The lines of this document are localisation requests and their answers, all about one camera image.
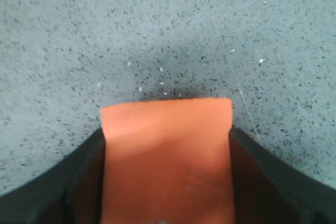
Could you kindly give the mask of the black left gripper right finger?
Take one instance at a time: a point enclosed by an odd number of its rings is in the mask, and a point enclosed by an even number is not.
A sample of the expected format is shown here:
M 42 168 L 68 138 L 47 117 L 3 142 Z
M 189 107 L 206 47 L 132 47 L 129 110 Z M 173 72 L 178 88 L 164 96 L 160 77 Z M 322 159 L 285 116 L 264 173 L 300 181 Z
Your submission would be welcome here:
M 230 136 L 256 161 L 283 198 L 299 212 L 299 223 L 335 223 L 335 189 L 288 165 L 244 131 Z

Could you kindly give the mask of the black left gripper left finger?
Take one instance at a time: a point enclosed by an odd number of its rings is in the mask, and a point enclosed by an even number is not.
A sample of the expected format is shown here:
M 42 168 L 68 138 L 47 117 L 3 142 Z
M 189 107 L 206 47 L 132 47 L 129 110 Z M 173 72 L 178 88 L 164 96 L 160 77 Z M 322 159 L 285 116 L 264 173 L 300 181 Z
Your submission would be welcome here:
M 104 155 L 98 128 L 57 165 L 1 196 L 1 223 L 100 223 Z

